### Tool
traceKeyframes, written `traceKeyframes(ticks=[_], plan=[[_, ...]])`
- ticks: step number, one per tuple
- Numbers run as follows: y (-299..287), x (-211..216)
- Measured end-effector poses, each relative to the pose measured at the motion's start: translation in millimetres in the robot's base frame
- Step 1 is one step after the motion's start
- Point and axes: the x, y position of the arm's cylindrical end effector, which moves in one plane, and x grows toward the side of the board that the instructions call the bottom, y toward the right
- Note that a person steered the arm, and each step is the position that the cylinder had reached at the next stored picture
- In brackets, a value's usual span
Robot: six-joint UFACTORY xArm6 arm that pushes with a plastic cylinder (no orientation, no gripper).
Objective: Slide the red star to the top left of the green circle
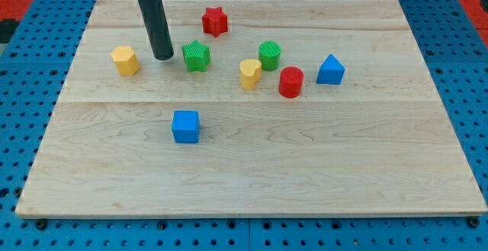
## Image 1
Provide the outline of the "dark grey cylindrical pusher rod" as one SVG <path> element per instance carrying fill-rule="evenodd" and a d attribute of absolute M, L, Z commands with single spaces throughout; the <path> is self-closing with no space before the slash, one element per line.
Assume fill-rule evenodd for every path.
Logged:
<path fill-rule="evenodd" d="M 169 60 L 174 55 L 169 25 L 162 0 L 137 0 L 152 54 L 157 60 Z"/>

